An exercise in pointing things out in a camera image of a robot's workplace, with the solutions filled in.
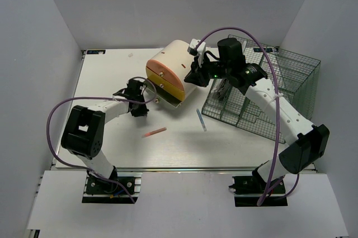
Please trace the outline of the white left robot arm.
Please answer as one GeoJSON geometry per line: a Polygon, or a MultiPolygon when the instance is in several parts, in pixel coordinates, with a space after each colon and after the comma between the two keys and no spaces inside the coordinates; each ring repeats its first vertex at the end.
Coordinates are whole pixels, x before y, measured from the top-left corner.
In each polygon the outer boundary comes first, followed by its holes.
{"type": "Polygon", "coordinates": [[[145,84],[131,79],[127,87],[114,93],[111,99],[92,106],[76,105],[72,108],[61,139],[61,146],[75,155],[89,169],[88,174],[97,179],[96,184],[105,192],[117,189],[117,169],[101,151],[105,124],[121,115],[146,116],[143,96],[145,84]]]}

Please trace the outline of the blue pen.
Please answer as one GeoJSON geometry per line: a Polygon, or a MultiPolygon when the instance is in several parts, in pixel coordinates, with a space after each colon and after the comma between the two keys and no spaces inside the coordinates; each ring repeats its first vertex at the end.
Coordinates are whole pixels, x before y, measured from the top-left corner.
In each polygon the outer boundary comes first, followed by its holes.
{"type": "Polygon", "coordinates": [[[199,110],[198,108],[196,109],[196,113],[197,113],[197,115],[198,115],[198,118],[199,118],[199,121],[200,121],[200,123],[201,123],[201,126],[202,126],[203,131],[207,131],[207,128],[206,128],[204,119],[203,119],[202,114],[201,114],[201,112],[200,112],[200,110],[199,110]]]}

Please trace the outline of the white silver-spined booklet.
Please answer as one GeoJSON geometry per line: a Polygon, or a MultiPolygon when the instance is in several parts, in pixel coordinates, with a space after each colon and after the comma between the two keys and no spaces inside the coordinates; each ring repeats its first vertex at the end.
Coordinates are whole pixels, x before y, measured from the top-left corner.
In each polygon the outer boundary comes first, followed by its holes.
{"type": "MultiPolygon", "coordinates": [[[[219,62],[223,66],[223,74],[233,72],[234,70],[241,70],[246,66],[246,58],[244,51],[246,48],[246,41],[239,41],[236,38],[230,37],[218,42],[219,62]]],[[[228,91],[232,85],[227,77],[219,76],[216,79],[213,89],[213,94],[219,101],[224,101],[228,91]]]]}

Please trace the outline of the cream round drawer box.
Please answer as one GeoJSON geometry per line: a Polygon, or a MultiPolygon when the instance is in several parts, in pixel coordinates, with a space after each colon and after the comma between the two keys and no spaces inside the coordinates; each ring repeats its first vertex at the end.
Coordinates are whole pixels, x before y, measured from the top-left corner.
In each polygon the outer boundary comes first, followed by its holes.
{"type": "Polygon", "coordinates": [[[147,92],[157,90],[155,103],[178,108],[197,88],[184,81],[194,60],[187,51],[188,47],[188,43],[174,40],[147,61],[145,71],[147,79],[152,82],[147,85],[147,92]]]}

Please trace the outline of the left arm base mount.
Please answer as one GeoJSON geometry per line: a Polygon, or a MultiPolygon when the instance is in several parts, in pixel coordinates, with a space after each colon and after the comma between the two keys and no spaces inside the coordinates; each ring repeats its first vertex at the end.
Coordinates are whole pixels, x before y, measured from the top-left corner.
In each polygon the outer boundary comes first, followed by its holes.
{"type": "Polygon", "coordinates": [[[109,183],[94,175],[87,175],[82,203],[134,204],[140,193],[142,173],[117,173],[116,183],[109,183]]]}

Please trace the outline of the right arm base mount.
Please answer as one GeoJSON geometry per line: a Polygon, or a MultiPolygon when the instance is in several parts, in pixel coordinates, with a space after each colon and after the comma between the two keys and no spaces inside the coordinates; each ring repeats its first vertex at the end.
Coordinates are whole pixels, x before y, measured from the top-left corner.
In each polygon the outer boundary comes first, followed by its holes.
{"type": "MultiPolygon", "coordinates": [[[[284,182],[281,180],[275,188],[273,187],[278,181],[276,179],[271,183],[261,207],[286,207],[288,205],[284,182]]],[[[232,184],[228,188],[234,194],[235,207],[257,207],[257,202],[265,190],[265,186],[260,185],[251,175],[233,176],[232,184]]]]}

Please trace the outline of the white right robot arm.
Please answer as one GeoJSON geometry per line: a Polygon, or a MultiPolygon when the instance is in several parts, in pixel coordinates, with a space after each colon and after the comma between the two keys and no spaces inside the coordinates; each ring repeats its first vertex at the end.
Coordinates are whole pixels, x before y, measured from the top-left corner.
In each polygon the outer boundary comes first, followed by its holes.
{"type": "Polygon", "coordinates": [[[222,39],[217,46],[219,56],[210,60],[212,53],[206,50],[203,41],[193,39],[190,42],[187,51],[194,60],[184,81],[206,87],[211,79],[225,79],[275,123],[278,135],[288,146],[252,172],[254,189],[264,193],[272,187],[273,180],[299,174],[321,158],[329,129],[325,125],[316,126],[301,115],[278,91],[274,78],[269,78],[258,64],[247,63],[237,39],[222,39]]]}

